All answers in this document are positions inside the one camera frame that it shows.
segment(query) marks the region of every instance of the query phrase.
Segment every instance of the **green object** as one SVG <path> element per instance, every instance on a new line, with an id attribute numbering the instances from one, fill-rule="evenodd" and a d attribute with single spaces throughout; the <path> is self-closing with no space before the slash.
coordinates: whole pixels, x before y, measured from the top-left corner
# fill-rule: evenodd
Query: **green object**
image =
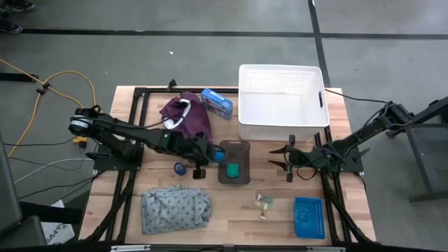
<path id="1" fill-rule="evenodd" d="M 230 178 L 237 178 L 239 176 L 238 164 L 228 164 L 227 165 L 227 176 Z"/>

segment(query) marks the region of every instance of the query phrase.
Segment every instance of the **blue box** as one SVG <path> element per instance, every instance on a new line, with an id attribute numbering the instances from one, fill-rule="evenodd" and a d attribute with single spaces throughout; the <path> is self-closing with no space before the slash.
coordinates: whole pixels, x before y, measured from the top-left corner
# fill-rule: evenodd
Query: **blue box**
<path id="1" fill-rule="evenodd" d="M 296 197 L 294 201 L 295 235 L 300 238 L 325 239 L 322 199 Z"/>
<path id="2" fill-rule="evenodd" d="M 206 110 L 211 111 L 226 120 L 232 119 L 233 102 L 229 99 L 206 88 L 201 93 L 201 100 L 202 105 Z"/>

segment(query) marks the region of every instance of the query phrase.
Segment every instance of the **black floor stripe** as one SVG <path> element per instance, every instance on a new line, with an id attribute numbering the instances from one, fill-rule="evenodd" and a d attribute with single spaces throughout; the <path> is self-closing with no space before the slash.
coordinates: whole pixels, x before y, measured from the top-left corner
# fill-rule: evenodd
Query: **black floor stripe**
<path id="1" fill-rule="evenodd" d="M 340 34 L 320 33 L 324 39 L 448 39 L 448 34 Z"/>
<path id="2" fill-rule="evenodd" d="M 316 42 L 317 60 L 322 71 L 323 85 L 331 88 L 330 76 L 328 75 L 327 62 L 323 53 L 323 45 L 321 39 L 321 30 L 319 29 L 319 21 L 317 20 L 316 8 L 313 0 L 308 0 L 309 14 L 311 15 L 311 23 L 313 24 L 314 40 Z"/>
<path id="3" fill-rule="evenodd" d="M 100 29 L 23 29 L 23 34 L 55 35 L 102 35 L 102 36 L 232 36 L 232 37 L 276 37 L 312 38 L 312 32 L 270 31 L 133 31 Z"/>

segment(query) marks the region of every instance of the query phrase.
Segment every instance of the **blue plastic basket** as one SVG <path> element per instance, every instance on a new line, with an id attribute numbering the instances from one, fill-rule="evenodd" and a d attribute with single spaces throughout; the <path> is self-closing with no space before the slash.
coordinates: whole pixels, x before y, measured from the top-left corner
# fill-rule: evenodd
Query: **blue plastic basket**
<path id="1" fill-rule="evenodd" d="M 294 224 L 297 237 L 325 239 L 322 199 L 296 197 L 294 201 Z"/>

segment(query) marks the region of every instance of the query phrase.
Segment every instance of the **white bin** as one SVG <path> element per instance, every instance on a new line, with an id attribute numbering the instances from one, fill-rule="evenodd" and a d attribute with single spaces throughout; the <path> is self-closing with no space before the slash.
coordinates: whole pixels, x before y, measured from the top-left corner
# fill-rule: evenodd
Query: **white bin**
<path id="1" fill-rule="evenodd" d="M 239 135 L 248 140 L 307 141 L 330 124 L 322 73 L 315 66 L 239 67 Z"/>

